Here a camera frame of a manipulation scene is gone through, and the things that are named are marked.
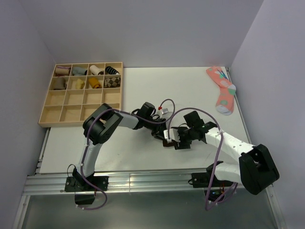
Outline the brown sock with striped cuff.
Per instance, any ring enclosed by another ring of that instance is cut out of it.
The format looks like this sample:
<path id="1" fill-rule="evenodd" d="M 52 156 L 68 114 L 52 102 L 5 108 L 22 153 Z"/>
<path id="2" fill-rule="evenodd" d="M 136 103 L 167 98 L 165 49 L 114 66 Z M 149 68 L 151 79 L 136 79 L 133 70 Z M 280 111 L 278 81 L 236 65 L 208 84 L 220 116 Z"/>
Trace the brown sock with striped cuff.
<path id="1" fill-rule="evenodd" d="M 175 147 L 177 143 L 175 141 L 168 142 L 166 140 L 163 140 L 163 147 Z"/>

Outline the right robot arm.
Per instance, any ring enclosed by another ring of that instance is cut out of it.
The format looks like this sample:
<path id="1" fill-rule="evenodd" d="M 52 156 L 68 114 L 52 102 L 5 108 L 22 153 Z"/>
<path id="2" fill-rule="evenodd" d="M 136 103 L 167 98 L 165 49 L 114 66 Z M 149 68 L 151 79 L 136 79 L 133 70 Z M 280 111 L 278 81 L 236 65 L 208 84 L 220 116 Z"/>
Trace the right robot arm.
<path id="1" fill-rule="evenodd" d="M 192 176 L 193 187 L 229 187 L 237 183 L 253 195 L 259 194 L 280 178 L 278 169 L 268 148 L 241 141 L 218 128 L 216 123 L 205 123 L 196 111 L 184 116 L 186 127 L 172 127 L 167 133 L 174 141 L 174 147 L 189 149 L 194 140 L 215 146 L 234 159 L 230 164 L 221 160 L 211 164 L 204 173 Z"/>

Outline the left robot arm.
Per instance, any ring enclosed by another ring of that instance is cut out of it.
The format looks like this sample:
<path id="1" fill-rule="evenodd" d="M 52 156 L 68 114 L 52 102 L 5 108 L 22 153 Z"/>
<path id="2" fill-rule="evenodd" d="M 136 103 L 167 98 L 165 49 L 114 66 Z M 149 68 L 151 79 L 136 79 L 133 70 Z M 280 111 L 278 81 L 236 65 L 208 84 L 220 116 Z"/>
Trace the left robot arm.
<path id="1" fill-rule="evenodd" d="M 155 107 L 145 102 L 140 109 L 133 113 L 119 111 L 103 103 L 84 121 L 82 127 L 86 138 L 85 150 L 80 163 L 75 167 L 72 177 L 81 190 L 88 190 L 94 183 L 95 164 L 104 143 L 106 143 L 117 127 L 138 130 L 143 127 L 151 130 L 154 138 L 164 140 L 166 119 L 155 114 Z"/>

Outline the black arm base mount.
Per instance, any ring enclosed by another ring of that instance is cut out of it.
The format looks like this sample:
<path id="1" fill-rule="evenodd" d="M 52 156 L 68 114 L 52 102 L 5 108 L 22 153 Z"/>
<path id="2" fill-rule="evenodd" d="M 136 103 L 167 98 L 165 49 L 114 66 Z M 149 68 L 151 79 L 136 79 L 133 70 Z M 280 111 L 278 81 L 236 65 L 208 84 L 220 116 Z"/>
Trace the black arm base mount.
<path id="1" fill-rule="evenodd" d="M 208 188 L 210 183 L 210 176 L 207 172 L 192 173 L 191 179 L 188 180 L 188 184 L 193 188 Z M 213 178 L 211 187 L 230 187 L 233 184 L 231 181 L 218 180 Z"/>

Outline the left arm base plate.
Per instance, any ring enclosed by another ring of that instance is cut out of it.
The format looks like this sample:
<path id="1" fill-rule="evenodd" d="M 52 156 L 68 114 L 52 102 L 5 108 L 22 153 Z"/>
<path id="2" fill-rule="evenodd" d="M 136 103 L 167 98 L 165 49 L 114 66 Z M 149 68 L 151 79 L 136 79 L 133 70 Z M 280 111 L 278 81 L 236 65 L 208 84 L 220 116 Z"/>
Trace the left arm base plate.
<path id="1" fill-rule="evenodd" d="M 99 189 L 106 191 L 108 188 L 108 176 L 94 176 L 92 181 L 90 181 L 94 186 Z M 96 191 L 97 189 L 89 185 L 87 182 L 83 181 L 79 183 L 74 177 L 68 177 L 66 179 L 65 192 L 82 192 L 82 191 Z"/>

